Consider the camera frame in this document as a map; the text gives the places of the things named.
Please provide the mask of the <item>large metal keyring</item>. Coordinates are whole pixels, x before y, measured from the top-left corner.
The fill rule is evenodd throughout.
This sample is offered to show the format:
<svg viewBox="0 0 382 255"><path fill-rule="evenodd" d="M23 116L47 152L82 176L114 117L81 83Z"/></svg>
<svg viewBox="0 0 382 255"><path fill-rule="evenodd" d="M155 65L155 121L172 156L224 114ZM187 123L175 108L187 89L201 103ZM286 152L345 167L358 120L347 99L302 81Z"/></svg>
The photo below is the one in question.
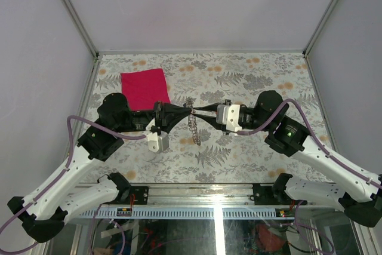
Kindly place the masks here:
<svg viewBox="0 0 382 255"><path fill-rule="evenodd" d="M189 107L192 110L192 108L193 108L193 99L191 97L188 97L186 99L186 102L185 102L184 106L185 107ZM190 114L187 117L187 124L188 124L188 127L189 127L189 131L192 134L192 139L193 139L194 144L200 146L201 145L201 139L200 139L200 135L198 133L196 117Z"/></svg>

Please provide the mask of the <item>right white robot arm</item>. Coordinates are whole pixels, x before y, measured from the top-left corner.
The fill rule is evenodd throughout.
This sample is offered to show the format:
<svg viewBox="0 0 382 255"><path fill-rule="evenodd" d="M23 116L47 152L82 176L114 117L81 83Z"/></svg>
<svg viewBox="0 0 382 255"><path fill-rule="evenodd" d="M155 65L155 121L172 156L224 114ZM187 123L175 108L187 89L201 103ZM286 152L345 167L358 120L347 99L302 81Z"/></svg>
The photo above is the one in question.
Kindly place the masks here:
<svg viewBox="0 0 382 255"><path fill-rule="evenodd" d="M373 228L381 220L381 176L350 162L323 144L314 134L306 116L303 123L288 117L289 104L275 90L262 92L253 108L229 101L201 108L216 116L202 116L217 130L237 136L267 132L265 142L275 152L299 160L330 179L329 183L303 180L281 173L272 186L279 204L307 201L342 211L350 220Z"/></svg>

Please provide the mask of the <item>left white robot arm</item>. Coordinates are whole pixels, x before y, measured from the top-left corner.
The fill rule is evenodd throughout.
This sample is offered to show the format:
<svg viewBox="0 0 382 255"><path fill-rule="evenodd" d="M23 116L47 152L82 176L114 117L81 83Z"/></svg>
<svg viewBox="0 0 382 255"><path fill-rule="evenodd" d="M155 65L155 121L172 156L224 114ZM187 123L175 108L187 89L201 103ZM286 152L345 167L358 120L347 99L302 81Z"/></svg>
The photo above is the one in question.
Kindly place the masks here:
<svg viewBox="0 0 382 255"><path fill-rule="evenodd" d="M129 203L131 185L119 172L110 173L79 195L69 192L89 171L102 166L126 139L145 139L152 152L164 151L171 129L192 110L156 102L151 110L133 111L123 94L112 93L104 98L97 113L97 120L87 122L89 128L78 141L71 141L67 160L33 192L15 196L7 204L24 231L38 243L51 240L72 218L95 205Z"/></svg>

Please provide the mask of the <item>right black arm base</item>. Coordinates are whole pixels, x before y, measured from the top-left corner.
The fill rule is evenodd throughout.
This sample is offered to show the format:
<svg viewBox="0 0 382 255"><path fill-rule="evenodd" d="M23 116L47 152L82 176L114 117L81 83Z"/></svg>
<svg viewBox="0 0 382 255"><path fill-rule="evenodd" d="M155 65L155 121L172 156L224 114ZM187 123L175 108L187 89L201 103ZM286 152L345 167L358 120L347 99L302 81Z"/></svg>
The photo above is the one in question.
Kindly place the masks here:
<svg viewBox="0 0 382 255"><path fill-rule="evenodd" d="M281 173L272 184L253 183L249 199L255 205L290 205L292 198L285 191L292 177L292 174Z"/></svg>

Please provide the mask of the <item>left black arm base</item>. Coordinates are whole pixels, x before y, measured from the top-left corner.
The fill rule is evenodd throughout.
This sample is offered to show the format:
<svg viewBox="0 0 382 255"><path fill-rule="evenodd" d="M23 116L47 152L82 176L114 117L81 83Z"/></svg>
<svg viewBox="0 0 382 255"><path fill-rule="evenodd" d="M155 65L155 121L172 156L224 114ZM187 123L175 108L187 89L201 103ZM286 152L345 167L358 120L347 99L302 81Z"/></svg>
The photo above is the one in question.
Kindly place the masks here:
<svg viewBox="0 0 382 255"><path fill-rule="evenodd" d="M111 173L107 178L114 182L118 191L116 198L109 204L147 205L148 186L133 186L121 173Z"/></svg>

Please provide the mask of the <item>magenta cloth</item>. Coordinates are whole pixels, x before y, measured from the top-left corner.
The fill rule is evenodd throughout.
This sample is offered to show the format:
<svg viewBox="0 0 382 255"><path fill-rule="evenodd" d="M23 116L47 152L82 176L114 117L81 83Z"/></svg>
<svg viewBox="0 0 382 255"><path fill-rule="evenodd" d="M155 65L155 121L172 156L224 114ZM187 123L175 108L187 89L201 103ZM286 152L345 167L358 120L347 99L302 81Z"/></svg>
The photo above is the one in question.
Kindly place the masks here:
<svg viewBox="0 0 382 255"><path fill-rule="evenodd" d="M162 69L122 73L121 86L131 110L150 110L156 102L171 103Z"/></svg>

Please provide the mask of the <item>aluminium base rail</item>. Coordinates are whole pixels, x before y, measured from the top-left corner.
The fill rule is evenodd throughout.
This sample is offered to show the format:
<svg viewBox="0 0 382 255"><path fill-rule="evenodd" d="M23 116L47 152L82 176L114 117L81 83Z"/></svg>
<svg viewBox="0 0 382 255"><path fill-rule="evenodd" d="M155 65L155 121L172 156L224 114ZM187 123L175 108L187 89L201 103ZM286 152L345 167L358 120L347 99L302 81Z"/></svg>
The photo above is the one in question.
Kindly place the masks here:
<svg viewBox="0 0 382 255"><path fill-rule="evenodd" d="M222 204L227 207L259 206L275 207L288 205L255 205L249 199L252 195L252 184L184 184L184 183L152 183L133 184L148 186L148 207L209 207Z"/></svg>

